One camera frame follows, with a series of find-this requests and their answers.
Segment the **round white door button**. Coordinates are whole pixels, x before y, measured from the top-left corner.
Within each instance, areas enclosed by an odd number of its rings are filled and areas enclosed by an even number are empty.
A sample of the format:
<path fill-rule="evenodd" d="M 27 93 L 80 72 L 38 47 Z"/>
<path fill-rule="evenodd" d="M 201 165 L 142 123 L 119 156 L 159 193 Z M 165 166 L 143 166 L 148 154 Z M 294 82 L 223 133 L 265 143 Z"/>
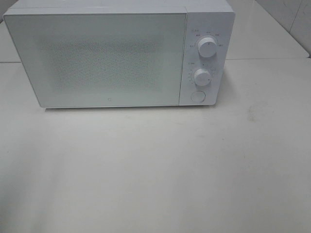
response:
<path fill-rule="evenodd" d="M 192 93 L 191 100 L 193 102 L 203 102 L 205 100 L 206 94 L 203 91 L 196 91 Z"/>

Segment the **white timer knob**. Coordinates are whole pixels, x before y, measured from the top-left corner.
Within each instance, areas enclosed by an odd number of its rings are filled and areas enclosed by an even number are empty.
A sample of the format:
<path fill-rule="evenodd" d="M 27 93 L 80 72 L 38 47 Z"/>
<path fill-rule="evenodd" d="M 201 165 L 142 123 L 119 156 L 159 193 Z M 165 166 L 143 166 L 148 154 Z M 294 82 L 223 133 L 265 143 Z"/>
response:
<path fill-rule="evenodd" d="M 206 86 L 211 81 L 211 74 L 207 69 L 198 69 L 193 74 L 193 80 L 197 86 Z"/>

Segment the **white microwave door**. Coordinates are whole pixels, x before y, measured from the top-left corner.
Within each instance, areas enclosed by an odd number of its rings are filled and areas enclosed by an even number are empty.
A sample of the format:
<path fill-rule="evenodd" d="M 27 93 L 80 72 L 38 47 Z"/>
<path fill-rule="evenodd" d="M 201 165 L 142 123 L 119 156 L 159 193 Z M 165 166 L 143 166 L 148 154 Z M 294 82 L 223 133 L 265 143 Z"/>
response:
<path fill-rule="evenodd" d="M 177 105 L 185 13 L 6 15 L 43 108 Z"/>

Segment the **white upper power knob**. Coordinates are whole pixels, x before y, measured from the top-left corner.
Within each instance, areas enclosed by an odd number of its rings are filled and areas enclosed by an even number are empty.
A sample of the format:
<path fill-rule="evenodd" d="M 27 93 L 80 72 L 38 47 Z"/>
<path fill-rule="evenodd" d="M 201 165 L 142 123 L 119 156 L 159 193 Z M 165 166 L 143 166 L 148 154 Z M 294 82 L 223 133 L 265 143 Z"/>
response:
<path fill-rule="evenodd" d="M 205 36 L 198 40 L 198 53 L 203 58 L 209 58 L 216 54 L 218 47 L 217 40 L 212 36 Z"/>

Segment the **white microwave oven body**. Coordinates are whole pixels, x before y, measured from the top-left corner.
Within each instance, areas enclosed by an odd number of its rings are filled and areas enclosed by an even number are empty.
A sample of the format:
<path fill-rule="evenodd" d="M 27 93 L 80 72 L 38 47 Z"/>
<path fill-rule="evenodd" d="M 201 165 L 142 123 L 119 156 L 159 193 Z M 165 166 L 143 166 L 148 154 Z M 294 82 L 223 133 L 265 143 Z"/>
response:
<path fill-rule="evenodd" d="M 186 27 L 179 103 L 176 106 L 214 105 L 217 100 L 235 13 L 225 0 L 19 0 L 3 15 L 57 14 L 166 14 L 185 13 Z M 197 42 L 212 36 L 217 52 L 209 58 L 198 53 Z M 197 86 L 193 74 L 207 69 L 211 81 Z M 192 93 L 203 91 L 203 102 L 193 102 Z"/>

